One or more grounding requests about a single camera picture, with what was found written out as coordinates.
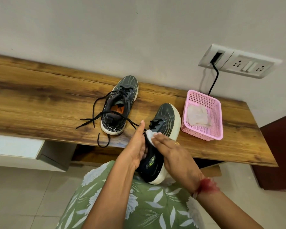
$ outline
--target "black sneaker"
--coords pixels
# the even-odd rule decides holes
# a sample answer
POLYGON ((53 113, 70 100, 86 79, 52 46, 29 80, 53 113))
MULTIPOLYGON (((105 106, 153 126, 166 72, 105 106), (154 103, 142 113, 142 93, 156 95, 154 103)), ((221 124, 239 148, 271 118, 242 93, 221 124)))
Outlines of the black sneaker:
POLYGON ((181 118, 177 109, 169 103, 162 104, 150 121, 149 129, 145 133, 147 154, 141 160, 137 172, 142 179, 150 184, 158 185, 167 176, 163 155, 153 146, 151 138, 154 132, 161 132, 172 140, 176 140, 181 127, 181 118))
POLYGON ((107 147, 109 145, 109 135, 118 135, 123 132, 126 125, 126 120, 128 120, 130 124, 136 129, 135 126, 138 125, 128 119, 128 115, 130 113, 133 102, 137 98, 138 89, 138 81, 134 76, 129 75, 124 77, 106 96, 96 99, 93 104, 92 118, 81 119, 86 120, 87 122, 76 128, 85 126, 91 122, 93 122, 93 126, 95 127, 94 120, 101 117, 101 129, 108 135, 108 144, 103 147, 107 147), (96 102, 104 98, 106 98, 106 101, 104 104, 103 111, 101 111, 96 117, 94 117, 94 106, 96 102))

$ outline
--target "clothing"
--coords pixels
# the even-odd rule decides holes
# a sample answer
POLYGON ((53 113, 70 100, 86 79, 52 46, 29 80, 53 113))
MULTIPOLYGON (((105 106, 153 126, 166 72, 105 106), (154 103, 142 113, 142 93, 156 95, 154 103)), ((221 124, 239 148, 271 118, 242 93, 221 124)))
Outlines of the clothing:
MULTIPOLYGON (((84 176, 72 196, 56 229, 80 229, 92 209, 114 161, 103 164, 84 176)), ((134 175, 124 228, 204 228, 196 200, 172 178, 160 185, 144 182, 134 175)))

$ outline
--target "bracelet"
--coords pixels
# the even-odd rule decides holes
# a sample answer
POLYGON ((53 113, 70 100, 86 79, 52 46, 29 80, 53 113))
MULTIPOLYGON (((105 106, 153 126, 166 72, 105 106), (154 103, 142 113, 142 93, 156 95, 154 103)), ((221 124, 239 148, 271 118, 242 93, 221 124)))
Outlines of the bracelet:
POLYGON ((210 193, 210 192, 214 192, 214 191, 219 191, 219 187, 217 186, 216 182, 212 181, 210 178, 204 178, 200 181, 200 185, 198 187, 198 189, 196 190, 196 192, 193 194, 193 198, 196 199, 197 196, 201 193, 201 192, 206 192, 206 193, 210 193))

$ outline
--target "black shoelace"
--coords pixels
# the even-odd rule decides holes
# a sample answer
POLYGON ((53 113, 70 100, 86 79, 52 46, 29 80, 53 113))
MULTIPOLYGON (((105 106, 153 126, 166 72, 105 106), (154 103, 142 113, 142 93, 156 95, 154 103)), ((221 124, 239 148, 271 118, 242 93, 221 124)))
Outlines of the black shoelace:
MULTIPOLYGON (((130 89, 131 89, 130 87, 127 88, 127 87, 124 87, 124 86, 122 86, 122 85, 121 85, 121 87, 122 87, 122 90, 111 91, 111 92, 109 92, 106 96, 97 98, 97 99, 95 100, 94 104, 93 104, 93 108, 92 108, 92 118, 80 119, 80 120, 82 120, 82 121, 87 121, 87 122, 85 122, 85 123, 81 124, 80 126, 76 127, 76 129, 78 129, 78 128, 80 128, 80 127, 83 127, 83 126, 85 126, 85 125, 87 125, 87 124, 90 124, 91 122, 93 123, 93 127, 95 127, 94 121, 95 121, 96 119, 98 119, 98 118, 100 118, 100 117, 102 118, 102 117, 103 117, 103 114, 114 113, 114 114, 119 115, 119 116, 123 117, 124 119, 126 119, 126 120, 131 124, 131 126, 132 126, 135 130, 137 130, 137 128, 136 128, 135 126, 138 127, 138 126, 139 126, 138 124, 134 123, 134 122, 133 122, 132 120, 130 120, 128 117, 123 116, 121 113, 116 112, 116 111, 101 111, 96 117, 94 117, 94 106, 95 106, 95 104, 96 104, 96 102, 97 102, 98 100, 101 100, 101 99, 106 98, 106 101, 105 101, 105 104, 104 104, 104 105, 106 105, 107 100, 108 100, 108 98, 109 98, 111 95, 114 95, 114 94, 116 94, 116 93, 118 92, 121 96, 126 96, 126 95, 127 95, 127 92, 129 92, 130 89)), ((159 119, 159 120, 155 120, 155 121, 150 121, 149 129, 153 129, 153 128, 155 128, 157 125, 160 125, 160 124, 159 124, 159 121, 162 121, 162 120, 159 119)), ((98 134, 97 143, 98 143, 98 146, 99 146, 99 147, 105 148, 105 147, 107 147, 107 146, 109 145, 109 143, 110 143, 110 135, 107 134, 107 136, 108 136, 108 143, 107 143, 107 145, 101 146, 101 145, 99 144, 100 133, 98 134)))

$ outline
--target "tiled floor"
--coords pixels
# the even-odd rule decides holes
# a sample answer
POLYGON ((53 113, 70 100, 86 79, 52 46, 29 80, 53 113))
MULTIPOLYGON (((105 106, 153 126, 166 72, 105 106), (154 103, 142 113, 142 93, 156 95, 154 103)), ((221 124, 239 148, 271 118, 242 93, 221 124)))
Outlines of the tiled floor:
MULTIPOLYGON (((55 228, 82 177, 93 167, 70 167, 67 173, 0 167, 0 229, 55 228)), ((264 228, 286 228, 286 192, 265 191, 251 167, 221 165, 215 178, 221 190, 264 228)), ((219 228, 200 209, 206 228, 219 228)))

